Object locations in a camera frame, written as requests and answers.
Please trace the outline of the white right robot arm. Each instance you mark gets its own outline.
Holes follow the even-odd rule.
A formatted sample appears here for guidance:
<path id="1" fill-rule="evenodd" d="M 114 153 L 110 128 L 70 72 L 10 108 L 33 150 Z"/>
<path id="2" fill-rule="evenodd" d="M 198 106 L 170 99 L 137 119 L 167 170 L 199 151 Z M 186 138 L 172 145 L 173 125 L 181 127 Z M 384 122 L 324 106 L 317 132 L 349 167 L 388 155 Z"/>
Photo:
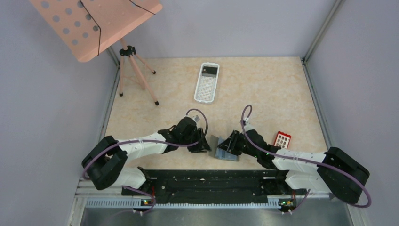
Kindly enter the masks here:
<path id="1" fill-rule="evenodd" d="M 268 144 L 254 129 L 233 131 L 218 148 L 236 156 L 250 155 L 264 168 L 278 170 L 276 188 L 282 194 L 311 189 L 356 204 L 370 176 L 365 167 L 337 147 L 320 153 L 290 151 Z"/>

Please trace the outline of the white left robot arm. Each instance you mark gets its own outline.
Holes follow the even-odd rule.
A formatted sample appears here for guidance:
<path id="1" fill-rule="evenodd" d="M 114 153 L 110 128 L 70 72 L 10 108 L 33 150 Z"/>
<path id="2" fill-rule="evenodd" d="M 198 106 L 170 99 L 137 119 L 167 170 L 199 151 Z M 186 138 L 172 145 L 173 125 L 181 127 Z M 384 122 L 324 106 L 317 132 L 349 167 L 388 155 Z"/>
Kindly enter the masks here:
<path id="1" fill-rule="evenodd" d="M 186 147 L 191 153 L 210 151 L 205 138 L 207 129 L 198 127 L 197 122 L 194 117 L 185 116 L 177 125 L 146 137 L 116 140 L 113 136 L 106 136 L 82 161 L 85 178 L 96 190 L 129 186 L 139 194 L 146 194 L 151 188 L 149 176 L 144 169 L 131 168 L 127 164 L 148 155 L 166 154 L 179 147 Z"/>

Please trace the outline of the black card in tray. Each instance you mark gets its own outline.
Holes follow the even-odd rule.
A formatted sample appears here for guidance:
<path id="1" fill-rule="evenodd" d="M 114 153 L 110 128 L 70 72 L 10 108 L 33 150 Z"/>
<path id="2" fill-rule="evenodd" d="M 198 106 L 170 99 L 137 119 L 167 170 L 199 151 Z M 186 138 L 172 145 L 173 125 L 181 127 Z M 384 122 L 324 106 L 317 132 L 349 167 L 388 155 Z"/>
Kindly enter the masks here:
<path id="1" fill-rule="evenodd" d="M 216 78 L 218 75 L 218 67 L 212 66 L 203 66 L 201 71 L 201 76 L 203 77 L 211 77 Z"/>

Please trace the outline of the white perforated plastic tray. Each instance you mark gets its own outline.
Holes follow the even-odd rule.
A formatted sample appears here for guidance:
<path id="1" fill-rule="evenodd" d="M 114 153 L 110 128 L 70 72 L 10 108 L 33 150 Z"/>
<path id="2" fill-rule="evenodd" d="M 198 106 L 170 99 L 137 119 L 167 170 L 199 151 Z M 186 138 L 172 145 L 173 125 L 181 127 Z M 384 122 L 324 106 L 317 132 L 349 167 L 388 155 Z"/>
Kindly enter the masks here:
<path id="1" fill-rule="evenodd" d="M 217 77 L 211 78 L 211 77 L 201 76 L 201 71 L 202 71 L 203 66 L 212 66 L 212 65 L 214 65 L 215 67 L 216 66 L 218 67 Z M 210 104 L 214 101 L 218 77 L 219 77 L 219 71 L 220 71 L 220 65 L 217 63 L 205 62 L 205 63 L 201 64 L 199 75 L 198 75 L 198 81 L 197 81 L 196 89 L 194 92 L 194 100 L 195 101 L 197 101 L 199 103 L 205 103 L 205 104 Z"/>

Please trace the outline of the pink music stand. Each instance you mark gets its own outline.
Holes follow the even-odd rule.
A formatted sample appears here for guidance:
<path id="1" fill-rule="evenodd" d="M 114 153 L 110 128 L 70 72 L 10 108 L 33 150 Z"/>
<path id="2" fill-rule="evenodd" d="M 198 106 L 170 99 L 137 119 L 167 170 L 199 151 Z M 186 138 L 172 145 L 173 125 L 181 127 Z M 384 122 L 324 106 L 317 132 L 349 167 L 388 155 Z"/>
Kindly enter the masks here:
<path id="1" fill-rule="evenodd" d="M 135 59 L 145 61 L 133 46 L 126 44 L 124 37 L 159 13 L 163 9 L 160 1 L 32 0 L 30 3 L 81 63 L 92 60 L 119 41 L 122 44 L 120 66 L 123 67 L 127 57 L 140 86 L 147 89 L 155 105 L 159 105 Z"/>

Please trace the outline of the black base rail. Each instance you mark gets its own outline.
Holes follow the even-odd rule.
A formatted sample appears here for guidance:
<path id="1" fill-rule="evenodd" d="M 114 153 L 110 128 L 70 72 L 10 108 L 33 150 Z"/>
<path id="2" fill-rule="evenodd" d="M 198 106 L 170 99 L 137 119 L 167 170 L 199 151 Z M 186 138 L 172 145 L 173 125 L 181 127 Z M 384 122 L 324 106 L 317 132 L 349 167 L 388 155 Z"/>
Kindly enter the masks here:
<path id="1" fill-rule="evenodd" d="M 298 197 L 306 189 L 292 189 L 278 170 L 145 169 L 140 191 L 154 195 L 157 204 L 267 203 L 272 196 Z"/>

